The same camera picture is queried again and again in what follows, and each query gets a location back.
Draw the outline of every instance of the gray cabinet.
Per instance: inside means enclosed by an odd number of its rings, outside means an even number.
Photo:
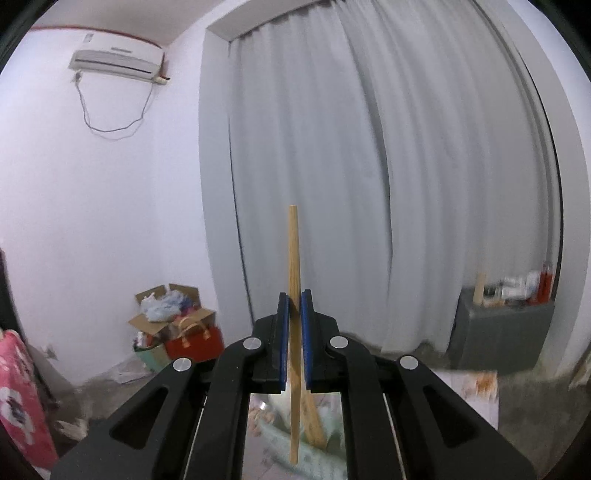
[[[554,302],[484,308],[462,290],[447,354],[452,368],[509,374],[534,367],[550,328]]]

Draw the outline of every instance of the gray curtain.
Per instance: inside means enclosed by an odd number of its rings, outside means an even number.
[[[469,0],[337,0],[230,45],[230,146],[255,318],[302,288],[384,352],[447,348],[462,285],[539,268],[539,118]]]

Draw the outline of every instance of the red trim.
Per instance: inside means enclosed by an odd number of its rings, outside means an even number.
[[[112,33],[115,35],[121,35],[123,37],[134,38],[136,40],[141,40],[146,43],[150,43],[158,48],[162,48],[155,41],[148,40],[147,38],[138,37],[137,35],[131,35],[125,32],[119,32],[117,30],[109,30],[108,28],[83,27],[82,25],[55,25],[48,27],[31,27],[31,30],[92,30],[95,32]]]

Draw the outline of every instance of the pink fabric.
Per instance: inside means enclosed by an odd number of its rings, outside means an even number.
[[[0,421],[32,465],[51,470],[57,453],[37,396],[33,363],[11,330],[0,340]]]

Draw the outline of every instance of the wall-mounted air conditioner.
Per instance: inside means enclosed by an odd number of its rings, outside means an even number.
[[[154,80],[164,58],[160,47],[142,40],[105,32],[87,33],[72,55],[70,68]]]

